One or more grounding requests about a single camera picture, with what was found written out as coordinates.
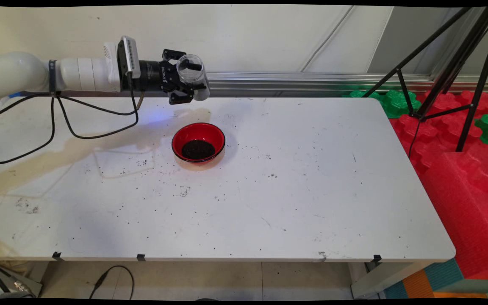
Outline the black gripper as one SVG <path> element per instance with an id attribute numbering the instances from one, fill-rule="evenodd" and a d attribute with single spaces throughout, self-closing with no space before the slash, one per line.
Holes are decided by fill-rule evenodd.
<path id="1" fill-rule="evenodd" d="M 162 61 L 139 61 L 141 75 L 132 78 L 129 85 L 127 64 L 119 60 L 120 85 L 122 91 L 166 92 L 169 104 L 191 103 L 193 100 L 202 102 L 209 98 L 209 85 L 206 83 L 182 83 L 177 72 L 204 72 L 202 59 L 182 51 L 163 50 Z"/>

